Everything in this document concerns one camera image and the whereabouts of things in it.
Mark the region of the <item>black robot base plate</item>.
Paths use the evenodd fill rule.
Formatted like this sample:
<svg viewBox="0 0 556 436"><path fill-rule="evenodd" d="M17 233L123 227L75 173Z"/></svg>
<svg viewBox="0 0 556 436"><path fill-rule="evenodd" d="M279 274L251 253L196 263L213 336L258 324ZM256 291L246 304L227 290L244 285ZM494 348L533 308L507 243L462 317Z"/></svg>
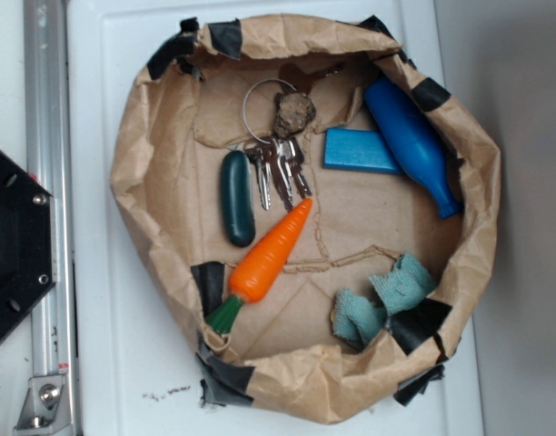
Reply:
<svg viewBox="0 0 556 436"><path fill-rule="evenodd" d="M52 196L0 150L0 345L55 284Z"/></svg>

